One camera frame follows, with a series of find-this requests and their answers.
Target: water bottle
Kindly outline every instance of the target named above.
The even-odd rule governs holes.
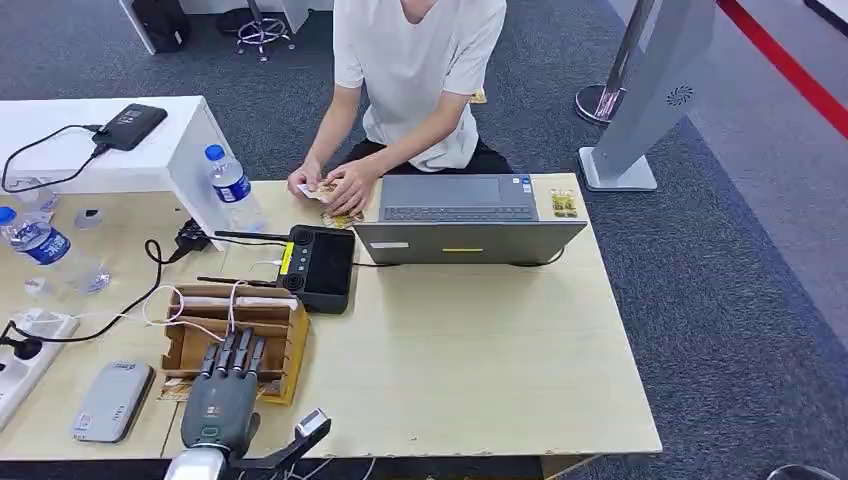
[[[100,262],[71,249],[71,241],[49,223],[34,216],[18,215],[10,207],[0,207],[0,232],[16,252],[28,255],[49,268],[55,278],[74,290],[93,293],[109,284],[111,275]]]
[[[31,188],[41,185],[41,181],[34,177],[22,177],[9,180],[9,187],[13,190],[19,188]],[[36,188],[27,192],[16,193],[15,197],[31,210],[52,212],[59,204],[59,195],[50,190],[50,187]]]
[[[244,174],[241,163],[224,154],[220,145],[206,147],[206,158],[212,162],[212,186],[234,230],[261,232],[265,229],[265,217],[256,196],[250,194],[250,180]]]

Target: hand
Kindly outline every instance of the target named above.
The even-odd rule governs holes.
[[[327,182],[341,180],[338,182],[327,211],[330,215],[356,215],[368,205],[371,199],[371,189],[374,182],[380,178],[380,172],[374,165],[373,160],[365,157],[346,163],[327,175]]]
[[[298,185],[306,184],[309,190],[314,192],[318,188],[318,181],[321,180],[321,164],[317,160],[307,158],[303,164],[289,175],[289,191],[301,198],[306,198],[303,192],[297,188]]]

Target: bottle label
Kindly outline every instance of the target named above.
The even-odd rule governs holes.
[[[224,203],[238,202],[250,193],[250,180],[247,179],[247,175],[242,175],[236,183],[229,187],[215,187],[215,192]]]
[[[50,230],[50,235],[40,245],[30,248],[25,253],[40,265],[50,265],[64,257],[70,249],[71,241],[68,237],[53,228]]]

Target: black pants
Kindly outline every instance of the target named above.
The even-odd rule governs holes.
[[[360,158],[365,158],[368,155],[379,152],[384,148],[386,148],[386,146],[383,144],[365,139],[362,142],[356,144],[353,149],[351,149],[350,153],[347,154],[347,157],[345,157],[342,163],[352,162],[354,160],[359,160]],[[386,172],[386,175],[420,175],[426,173],[428,172],[422,172],[421,170],[418,170],[417,168],[413,167],[411,163],[404,162]],[[471,155],[471,160],[468,162],[468,166],[466,166],[465,168],[445,168],[434,173],[464,173],[473,175],[481,173],[510,174],[513,173],[513,171],[512,168],[509,166],[509,163],[507,163],[506,158],[503,157],[503,155],[487,147],[486,144],[483,143],[481,140],[477,140],[477,147],[474,149],[474,153]]]

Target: laptop keyboard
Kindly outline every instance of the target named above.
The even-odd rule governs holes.
[[[386,221],[402,222],[526,222],[529,207],[388,207]]]

